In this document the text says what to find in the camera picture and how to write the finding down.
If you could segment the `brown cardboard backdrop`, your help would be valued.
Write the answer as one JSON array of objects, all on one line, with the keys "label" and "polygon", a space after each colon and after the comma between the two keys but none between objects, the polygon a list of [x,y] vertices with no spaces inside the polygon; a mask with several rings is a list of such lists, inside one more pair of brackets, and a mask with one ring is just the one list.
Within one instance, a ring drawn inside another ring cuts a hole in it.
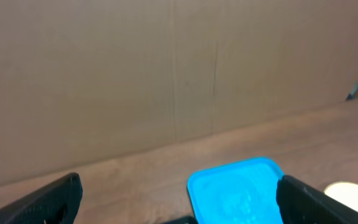
[{"label": "brown cardboard backdrop", "polygon": [[0,185],[345,100],[358,0],[0,1]]}]

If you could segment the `yellow plate top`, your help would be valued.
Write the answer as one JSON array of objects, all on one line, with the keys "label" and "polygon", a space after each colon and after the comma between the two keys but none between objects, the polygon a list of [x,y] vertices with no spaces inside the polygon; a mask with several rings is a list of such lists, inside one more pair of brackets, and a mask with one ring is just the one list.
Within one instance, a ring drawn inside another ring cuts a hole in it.
[{"label": "yellow plate top", "polygon": [[358,184],[335,182],[324,189],[324,193],[336,201],[358,212]]}]

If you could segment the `teal plastic tray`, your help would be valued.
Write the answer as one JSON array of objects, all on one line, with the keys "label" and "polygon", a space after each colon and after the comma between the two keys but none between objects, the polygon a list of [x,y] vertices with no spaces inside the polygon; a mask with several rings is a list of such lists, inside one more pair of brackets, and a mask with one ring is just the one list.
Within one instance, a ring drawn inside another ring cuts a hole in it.
[{"label": "teal plastic tray", "polygon": [[266,157],[195,172],[187,182],[195,218],[202,224],[282,224],[276,202],[282,177]]}]

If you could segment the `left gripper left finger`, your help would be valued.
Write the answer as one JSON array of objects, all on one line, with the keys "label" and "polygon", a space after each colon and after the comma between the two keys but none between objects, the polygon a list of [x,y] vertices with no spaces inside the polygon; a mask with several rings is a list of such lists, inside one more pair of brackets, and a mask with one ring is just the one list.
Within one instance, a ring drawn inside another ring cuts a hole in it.
[{"label": "left gripper left finger", "polygon": [[69,173],[0,208],[0,224],[72,224],[82,196],[79,174]]}]

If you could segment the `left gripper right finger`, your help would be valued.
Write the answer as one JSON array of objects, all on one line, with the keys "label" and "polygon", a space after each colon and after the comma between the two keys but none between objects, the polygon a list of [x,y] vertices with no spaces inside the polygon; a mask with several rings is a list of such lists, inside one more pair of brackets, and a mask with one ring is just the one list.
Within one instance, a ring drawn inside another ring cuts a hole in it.
[{"label": "left gripper right finger", "polygon": [[358,212],[290,175],[277,183],[283,224],[358,224]]}]

